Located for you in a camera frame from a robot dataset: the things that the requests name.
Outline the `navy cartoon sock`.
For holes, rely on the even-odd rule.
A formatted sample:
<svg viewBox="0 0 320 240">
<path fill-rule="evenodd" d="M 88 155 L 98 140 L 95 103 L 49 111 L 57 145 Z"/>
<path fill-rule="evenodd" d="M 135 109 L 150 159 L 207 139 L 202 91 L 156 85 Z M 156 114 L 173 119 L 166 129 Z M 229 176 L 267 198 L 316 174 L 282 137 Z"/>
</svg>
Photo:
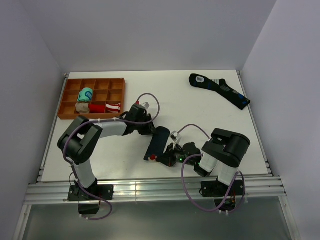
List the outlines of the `navy cartoon sock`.
<svg viewBox="0 0 320 240">
<path fill-rule="evenodd" d="M 152 136 L 149 147 L 143 158 L 145 161 L 155 161 L 163 155 L 170 133 L 170 130 L 163 126 L 158 126 L 155 129 L 155 134 Z"/>
</svg>

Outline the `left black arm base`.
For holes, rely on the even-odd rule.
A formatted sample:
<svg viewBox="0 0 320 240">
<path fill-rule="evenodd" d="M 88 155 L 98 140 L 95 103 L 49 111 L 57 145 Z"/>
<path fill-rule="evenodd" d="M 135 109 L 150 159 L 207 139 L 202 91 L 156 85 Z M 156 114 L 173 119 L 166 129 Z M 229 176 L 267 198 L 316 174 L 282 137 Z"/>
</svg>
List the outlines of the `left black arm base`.
<svg viewBox="0 0 320 240">
<path fill-rule="evenodd" d="M 78 202 L 78 213 L 82 217 L 96 215 L 100 210 L 103 200 L 112 200 L 114 186 L 112 184 L 98 184 L 88 188 L 87 192 L 84 192 L 77 184 L 69 187 L 67 201 Z"/>
</svg>

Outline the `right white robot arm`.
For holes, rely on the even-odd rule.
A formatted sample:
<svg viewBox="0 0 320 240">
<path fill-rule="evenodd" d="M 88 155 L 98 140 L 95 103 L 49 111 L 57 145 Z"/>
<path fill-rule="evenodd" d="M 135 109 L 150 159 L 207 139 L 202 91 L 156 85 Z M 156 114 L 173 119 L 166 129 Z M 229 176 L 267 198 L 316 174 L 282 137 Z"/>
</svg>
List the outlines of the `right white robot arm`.
<svg viewBox="0 0 320 240">
<path fill-rule="evenodd" d="M 168 145 L 163 154 L 155 157 L 158 163 L 172 167 L 176 163 L 182 164 L 189 158 L 186 164 L 193 166 L 193 170 L 201 177 L 210 176 L 219 165 L 221 169 L 217 177 L 217 191 L 227 195 L 233 190 L 233 178 L 251 144 L 245 135 L 215 128 L 201 149 L 196 147 L 194 142 L 180 146 L 178 144 L 180 136 L 177 132 L 171 137 L 174 142 Z"/>
</svg>

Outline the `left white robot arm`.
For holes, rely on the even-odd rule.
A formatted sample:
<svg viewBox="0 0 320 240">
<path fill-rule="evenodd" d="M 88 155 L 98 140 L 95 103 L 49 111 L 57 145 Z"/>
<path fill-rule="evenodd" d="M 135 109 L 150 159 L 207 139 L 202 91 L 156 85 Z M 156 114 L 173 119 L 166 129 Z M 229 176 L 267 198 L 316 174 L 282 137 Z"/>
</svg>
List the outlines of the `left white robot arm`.
<svg viewBox="0 0 320 240">
<path fill-rule="evenodd" d="M 72 167 L 80 183 L 79 194 L 91 200 L 98 193 L 98 180 L 93 174 L 90 158 L 101 138 L 127 136 L 137 131 L 142 136 L 154 135 L 156 127 L 147 109 L 135 103 L 130 111 L 120 116 L 90 120 L 85 116 L 76 117 L 57 142 L 64 160 Z"/>
</svg>

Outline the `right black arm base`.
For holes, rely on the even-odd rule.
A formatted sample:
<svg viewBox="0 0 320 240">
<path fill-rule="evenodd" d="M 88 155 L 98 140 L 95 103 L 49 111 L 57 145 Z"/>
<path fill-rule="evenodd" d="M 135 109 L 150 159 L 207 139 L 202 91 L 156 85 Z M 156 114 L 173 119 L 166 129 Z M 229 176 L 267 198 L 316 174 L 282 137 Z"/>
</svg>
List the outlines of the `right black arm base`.
<svg viewBox="0 0 320 240">
<path fill-rule="evenodd" d="M 230 213 L 237 209 L 245 202 L 246 196 L 246 187 L 245 187 L 245 178 L 242 176 L 241 180 L 234 180 L 234 182 L 230 185 L 230 191 L 228 192 L 227 199 L 223 202 L 223 205 L 219 208 L 219 212 L 222 213 Z M 199 190 L 200 195 L 203 197 L 213 197 L 213 198 L 221 198 L 215 199 L 214 204 L 218 207 L 221 203 L 225 194 L 227 193 L 229 186 L 224 185 L 223 183 L 215 181 L 202 181 L 201 188 Z"/>
</svg>

